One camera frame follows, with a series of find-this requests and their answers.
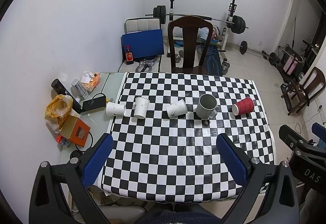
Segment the black white checkered tablecloth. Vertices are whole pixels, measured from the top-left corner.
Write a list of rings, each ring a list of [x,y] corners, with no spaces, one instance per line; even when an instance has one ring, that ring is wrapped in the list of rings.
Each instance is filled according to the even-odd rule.
[[[217,99],[217,115],[196,114],[199,98]],[[135,99],[150,100],[145,119],[134,117]],[[233,104],[250,97],[254,110],[235,116]],[[169,118],[166,108],[179,100],[188,113]],[[273,135],[252,80],[177,73],[126,73],[116,99],[124,116],[110,127],[113,149],[98,176],[106,193],[149,201],[204,202],[240,193],[221,159],[216,140],[226,134],[249,157],[272,164]]]

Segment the yellow plastic bag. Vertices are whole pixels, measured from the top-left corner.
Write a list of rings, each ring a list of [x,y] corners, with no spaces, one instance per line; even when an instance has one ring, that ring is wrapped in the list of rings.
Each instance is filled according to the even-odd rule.
[[[65,120],[72,110],[72,97],[69,95],[57,95],[45,109],[45,121],[53,132],[59,134]]]

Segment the black phone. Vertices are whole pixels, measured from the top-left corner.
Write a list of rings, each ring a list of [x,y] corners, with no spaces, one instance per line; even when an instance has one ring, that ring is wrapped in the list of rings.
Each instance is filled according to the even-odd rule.
[[[94,99],[86,100],[82,103],[82,111],[92,111],[100,108],[106,107],[106,97],[100,96]]]

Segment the dark bottle red label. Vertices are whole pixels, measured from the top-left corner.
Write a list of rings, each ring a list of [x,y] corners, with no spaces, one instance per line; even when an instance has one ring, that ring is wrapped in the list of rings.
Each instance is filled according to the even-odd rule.
[[[130,49],[130,46],[126,46],[126,64],[130,65],[134,63],[133,52]]]

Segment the white paper cup with scribble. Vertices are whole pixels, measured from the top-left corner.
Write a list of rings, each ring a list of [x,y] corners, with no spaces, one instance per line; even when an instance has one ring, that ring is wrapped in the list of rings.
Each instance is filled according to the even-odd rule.
[[[186,103],[183,99],[172,103],[166,108],[166,112],[169,118],[177,117],[179,115],[185,115],[188,113]]]

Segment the black cylinder tube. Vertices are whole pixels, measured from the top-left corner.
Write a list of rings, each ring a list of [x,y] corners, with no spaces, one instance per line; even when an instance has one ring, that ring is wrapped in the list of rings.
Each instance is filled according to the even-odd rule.
[[[82,106],[80,103],[72,96],[72,94],[64,87],[64,85],[60,82],[59,79],[54,79],[51,83],[51,87],[58,95],[68,95],[72,98],[72,108],[78,114],[82,113]]]

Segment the orange box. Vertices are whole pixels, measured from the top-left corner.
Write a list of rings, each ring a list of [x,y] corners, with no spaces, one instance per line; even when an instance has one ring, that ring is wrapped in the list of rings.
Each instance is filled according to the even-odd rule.
[[[84,147],[89,132],[90,127],[80,118],[68,115],[62,125],[60,135],[72,143]]]

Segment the white barbell rack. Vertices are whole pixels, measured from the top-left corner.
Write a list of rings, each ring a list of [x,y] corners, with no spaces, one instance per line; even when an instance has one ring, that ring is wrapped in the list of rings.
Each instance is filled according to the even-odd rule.
[[[174,13],[174,1],[175,0],[170,0],[170,12],[169,12],[169,14],[167,14],[166,11],[163,12],[164,15],[162,15],[160,17],[161,22],[164,22],[167,17],[169,18],[169,21],[173,21],[174,17],[186,16],[185,14],[175,14]],[[236,16],[234,14],[235,11],[236,11],[236,8],[237,8],[237,5],[235,3],[235,0],[232,0],[230,5],[229,5],[227,18],[224,19],[224,20],[195,14],[195,16],[200,17],[200,18],[202,18],[204,20],[220,21],[220,22],[225,23],[225,27],[224,27],[223,32],[222,32],[222,36],[224,36],[224,39],[222,40],[222,50],[225,49],[225,45],[226,45],[226,41],[227,41],[227,38],[228,38],[229,31],[231,31],[233,33],[236,33],[236,34],[241,34],[242,32],[244,32],[243,29],[246,28],[244,19],[239,17],[239,16]]]

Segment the dark wooden chair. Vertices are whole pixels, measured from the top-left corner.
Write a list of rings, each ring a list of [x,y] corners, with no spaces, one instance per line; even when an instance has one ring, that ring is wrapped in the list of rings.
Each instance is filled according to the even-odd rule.
[[[182,29],[183,37],[183,64],[182,67],[176,67],[176,53],[174,45],[173,31],[174,28]],[[197,46],[197,36],[199,29],[208,29],[208,36],[204,44],[204,48],[200,57],[198,66],[195,64],[196,46]],[[172,73],[185,73],[185,74],[201,74],[208,75],[208,72],[204,69],[203,64],[206,58],[208,47],[210,45],[210,40],[213,33],[213,25],[204,20],[201,17],[186,15],[176,20],[170,21],[167,26],[169,50],[170,50],[170,63]]]

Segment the white paper cup middle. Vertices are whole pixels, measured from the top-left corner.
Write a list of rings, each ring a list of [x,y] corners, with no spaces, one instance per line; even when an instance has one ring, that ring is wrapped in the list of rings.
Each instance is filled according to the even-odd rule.
[[[149,99],[137,97],[135,99],[134,117],[137,119],[145,119],[149,104]]]

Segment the white paper cup leftmost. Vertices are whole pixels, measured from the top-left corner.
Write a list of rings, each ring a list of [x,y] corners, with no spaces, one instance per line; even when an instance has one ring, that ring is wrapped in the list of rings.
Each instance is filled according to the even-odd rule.
[[[107,116],[124,116],[126,114],[126,106],[122,104],[107,102]]]

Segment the red ribbed paper cup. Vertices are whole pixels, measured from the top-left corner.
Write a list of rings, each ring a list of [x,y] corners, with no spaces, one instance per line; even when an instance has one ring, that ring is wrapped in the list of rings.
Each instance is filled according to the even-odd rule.
[[[248,114],[254,110],[254,102],[250,97],[244,98],[243,100],[232,105],[231,110],[235,116]]]

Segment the small barbell on floor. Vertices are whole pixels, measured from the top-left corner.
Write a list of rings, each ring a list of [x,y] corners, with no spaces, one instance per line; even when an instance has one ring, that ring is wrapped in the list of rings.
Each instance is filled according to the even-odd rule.
[[[271,64],[272,66],[275,66],[278,62],[280,62],[280,59],[276,53],[274,53],[274,52],[266,53],[265,51],[257,51],[257,50],[251,49],[251,48],[249,48],[248,43],[246,41],[242,41],[241,44],[239,45],[239,52],[242,55],[249,53],[250,55],[254,55],[256,57],[261,57],[265,60],[268,60],[269,64]]]

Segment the grey ceramic mug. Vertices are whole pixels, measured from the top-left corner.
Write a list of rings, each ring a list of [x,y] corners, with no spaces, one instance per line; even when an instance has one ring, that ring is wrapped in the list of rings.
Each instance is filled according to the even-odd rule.
[[[203,94],[200,96],[196,114],[200,119],[213,119],[217,115],[218,102],[217,99],[210,94]]]

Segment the pink cart frame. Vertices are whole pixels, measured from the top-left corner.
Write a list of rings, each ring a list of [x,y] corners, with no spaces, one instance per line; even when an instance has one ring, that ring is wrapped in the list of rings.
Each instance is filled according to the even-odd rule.
[[[296,51],[294,51],[289,45],[285,47],[278,45],[277,51],[282,52],[283,57],[277,64],[277,69],[285,81],[291,81],[292,79],[298,79],[298,76],[302,72],[305,60]]]

